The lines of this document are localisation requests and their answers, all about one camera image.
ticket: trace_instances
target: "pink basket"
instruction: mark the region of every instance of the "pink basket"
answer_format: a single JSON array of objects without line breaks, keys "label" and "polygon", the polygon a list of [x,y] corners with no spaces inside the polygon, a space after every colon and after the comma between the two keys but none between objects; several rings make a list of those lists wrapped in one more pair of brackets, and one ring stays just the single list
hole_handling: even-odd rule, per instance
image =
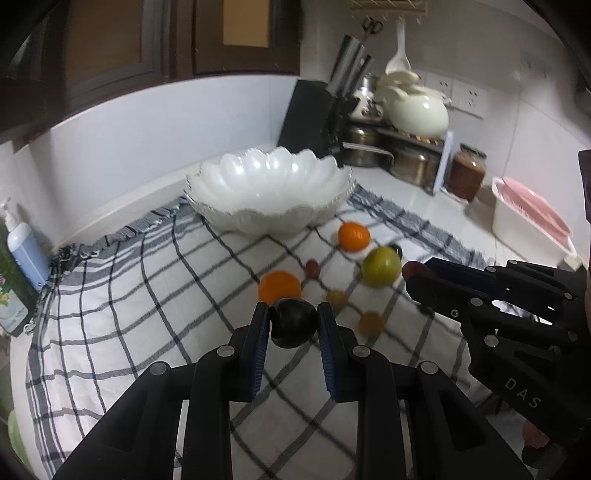
[{"label": "pink basket", "polygon": [[516,180],[504,177],[500,191],[504,201],[519,209],[544,232],[566,247],[571,236],[570,228],[548,202]]}]

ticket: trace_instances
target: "fruit bowl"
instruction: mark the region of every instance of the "fruit bowl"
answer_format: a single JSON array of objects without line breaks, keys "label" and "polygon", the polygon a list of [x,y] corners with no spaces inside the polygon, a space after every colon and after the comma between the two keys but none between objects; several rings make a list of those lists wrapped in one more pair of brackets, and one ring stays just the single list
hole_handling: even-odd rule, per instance
[{"label": "fruit bowl", "polygon": [[218,229],[294,235],[331,218],[355,186],[351,168],[338,168],[334,157],[253,148],[241,157],[227,154],[202,163],[196,174],[187,175],[184,193]]}]

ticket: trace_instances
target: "green bottle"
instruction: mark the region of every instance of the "green bottle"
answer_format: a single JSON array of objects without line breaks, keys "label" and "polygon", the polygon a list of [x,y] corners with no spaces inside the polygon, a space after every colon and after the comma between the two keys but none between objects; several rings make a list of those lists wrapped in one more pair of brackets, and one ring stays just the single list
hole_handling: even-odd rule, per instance
[{"label": "green bottle", "polygon": [[8,251],[7,236],[0,222],[0,326],[17,336],[33,316],[38,294]]}]

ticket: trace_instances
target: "dish soap bottle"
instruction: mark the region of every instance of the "dish soap bottle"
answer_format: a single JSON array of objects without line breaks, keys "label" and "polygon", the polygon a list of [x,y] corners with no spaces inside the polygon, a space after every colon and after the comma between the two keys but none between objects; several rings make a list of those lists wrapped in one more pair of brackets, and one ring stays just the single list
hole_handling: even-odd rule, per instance
[{"label": "dish soap bottle", "polygon": [[35,240],[31,227],[27,223],[21,222],[18,216],[10,210],[9,201],[10,197],[0,203],[0,209],[4,210],[4,221],[8,229],[8,250],[33,288],[41,291],[49,277],[47,257]]},{"label": "dish soap bottle", "polygon": [[37,292],[8,251],[7,237],[8,231],[0,222],[0,326],[16,336],[33,315]]}]

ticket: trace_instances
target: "scissors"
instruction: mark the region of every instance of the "scissors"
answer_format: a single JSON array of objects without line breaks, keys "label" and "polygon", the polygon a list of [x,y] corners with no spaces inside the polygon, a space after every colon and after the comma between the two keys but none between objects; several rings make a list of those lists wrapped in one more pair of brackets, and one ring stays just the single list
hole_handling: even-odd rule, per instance
[{"label": "scissors", "polygon": [[384,24],[378,20],[374,20],[372,17],[365,17],[361,21],[361,28],[363,28],[364,34],[363,39],[361,39],[361,44],[365,43],[365,40],[370,35],[377,35],[382,31]]}]

